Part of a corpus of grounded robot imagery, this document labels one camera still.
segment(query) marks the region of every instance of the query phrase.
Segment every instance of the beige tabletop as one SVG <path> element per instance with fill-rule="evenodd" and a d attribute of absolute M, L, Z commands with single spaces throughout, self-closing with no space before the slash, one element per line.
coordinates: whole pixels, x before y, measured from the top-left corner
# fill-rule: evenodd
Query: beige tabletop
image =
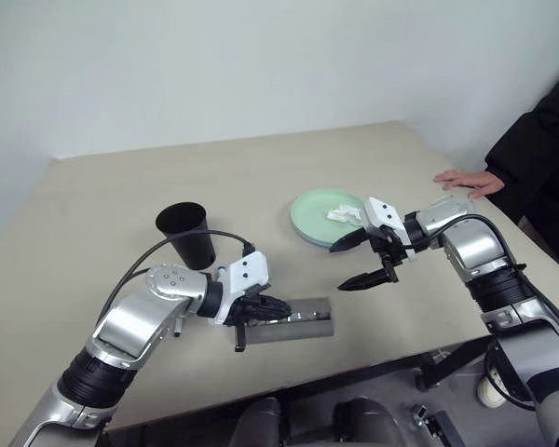
<path fill-rule="evenodd" d="M 292 201 L 312 188 L 376 196 L 401 214 L 418 210 L 443 196 L 432 177 L 450 168 L 400 123 L 53 163 L 0 239 L 0 445 L 83 346 L 120 275 L 161 239 L 155 216 L 174 202 L 199 202 L 210 228 L 254 242 L 270 265 L 269 294 L 330 297 L 335 334 L 250 345 L 236 354 L 231 328 L 190 319 L 184 335 L 166 340 L 139 372 L 112 427 L 486 334 L 478 306 L 442 251 L 400 266 L 398 284 L 340 292 L 343 280 L 377 269 L 376 256 L 364 245 L 329 254 L 306 243 L 290 223 Z M 490 202 L 477 205 L 559 306 L 559 267 Z M 215 238 L 214 245 L 219 264 L 240 256 L 235 241 Z M 151 258 L 151 264 L 178 261 L 171 248 Z"/>

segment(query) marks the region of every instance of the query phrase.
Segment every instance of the black paper cup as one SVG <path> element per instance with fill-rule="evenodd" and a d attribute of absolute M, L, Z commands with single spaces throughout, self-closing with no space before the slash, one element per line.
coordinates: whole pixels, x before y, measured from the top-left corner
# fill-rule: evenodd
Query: black paper cup
<path fill-rule="evenodd" d="M 176 203 L 157 215 L 156 227 L 166 237 L 189 230 L 206 230 L 207 213 L 198 203 Z M 180 237 L 171 244 L 191 270 L 202 270 L 215 262 L 211 235 Z"/>

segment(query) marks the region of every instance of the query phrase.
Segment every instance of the light green plate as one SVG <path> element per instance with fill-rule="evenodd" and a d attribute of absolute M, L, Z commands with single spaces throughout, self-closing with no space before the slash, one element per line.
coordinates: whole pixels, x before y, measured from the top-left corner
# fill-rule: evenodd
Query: light green plate
<path fill-rule="evenodd" d="M 340 237 L 361 227 L 327 219 L 327 211 L 340 205 L 362 209 L 362 200 L 340 189 L 313 189 L 292 204 L 290 217 L 296 232 L 308 242 L 329 248 Z"/>

